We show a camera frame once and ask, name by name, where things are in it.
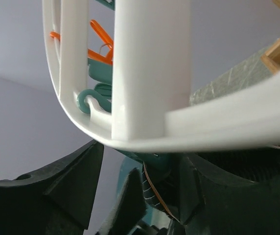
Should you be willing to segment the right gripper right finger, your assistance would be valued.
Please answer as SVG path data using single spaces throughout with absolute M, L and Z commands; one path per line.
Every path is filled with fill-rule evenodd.
M 179 220 L 188 235 L 280 235 L 280 153 L 186 153 Z

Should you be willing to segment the white round clip hanger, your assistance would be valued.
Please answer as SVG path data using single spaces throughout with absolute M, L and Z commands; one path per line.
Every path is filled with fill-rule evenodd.
M 48 65 L 57 99 L 76 127 L 131 152 L 218 151 L 280 144 L 280 71 L 250 88 L 195 106 L 189 0 L 115 2 L 112 110 L 77 96 L 88 89 L 86 0 L 45 0 L 43 18 L 61 21 L 61 64 Z

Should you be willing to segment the teal clothes peg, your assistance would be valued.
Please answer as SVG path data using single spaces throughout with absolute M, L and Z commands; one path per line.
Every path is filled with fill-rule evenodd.
M 126 152 L 121 150 L 119 152 L 123 154 L 126 158 L 123 160 L 123 163 L 120 168 L 120 173 L 119 173 L 118 183 L 117 183 L 117 194 L 121 192 L 124 180 L 127 174 L 133 168 L 142 170 L 143 163 L 146 163 L 156 168 L 157 170 L 161 170 L 161 171 L 167 171 L 167 169 L 170 167 L 169 164 L 171 162 L 171 159 L 170 156 L 167 154 L 133 153 L 133 152 Z M 148 206 L 148 211 L 143 219 L 144 222 L 151 223 L 155 213 L 158 213 L 160 211 L 151 207 L 148 204 L 147 206 Z
M 88 102 L 91 99 L 97 103 L 97 107 L 107 113 L 111 113 L 112 86 L 105 83 L 98 83 L 93 89 L 86 89 L 77 96 L 77 106 L 85 114 L 90 114 L 91 109 Z

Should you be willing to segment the black striped underwear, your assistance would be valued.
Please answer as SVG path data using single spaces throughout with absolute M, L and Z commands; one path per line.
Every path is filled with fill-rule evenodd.
M 142 164 L 142 191 L 148 205 L 179 221 L 178 173 L 169 167 L 167 171 Z

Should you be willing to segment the orange clothes peg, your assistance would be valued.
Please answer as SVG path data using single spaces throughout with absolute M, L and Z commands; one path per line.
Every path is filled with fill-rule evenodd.
M 47 54 L 47 63 L 50 67 L 54 63 L 61 64 L 61 19 L 59 17 L 48 16 L 43 18 L 43 27 L 45 35 L 45 45 Z M 99 37 L 102 44 L 99 46 L 99 51 L 95 52 L 87 49 L 86 61 L 91 59 L 97 62 L 105 63 L 108 65 L 113 64 L 114 41 L 103 29 L 103 27 L 94 19 L 88 23 L 80 23 L 80 26 L 86 26 L 87 29 L 92 29 L 93 32 Z

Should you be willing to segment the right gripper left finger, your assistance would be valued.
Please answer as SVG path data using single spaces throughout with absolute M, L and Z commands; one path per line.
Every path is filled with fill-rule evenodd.
M 0 235 L 81 235 L 91 219 L 104 147 L 91 141 L 13 180 L 0 180 Z

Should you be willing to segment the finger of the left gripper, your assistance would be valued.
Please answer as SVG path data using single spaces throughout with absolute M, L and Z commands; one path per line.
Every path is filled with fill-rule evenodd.
M 141 175 L 134 168 L 129 172 L 116 204 L 98 230 L 99 235 L 127 235 L 145 216 Z

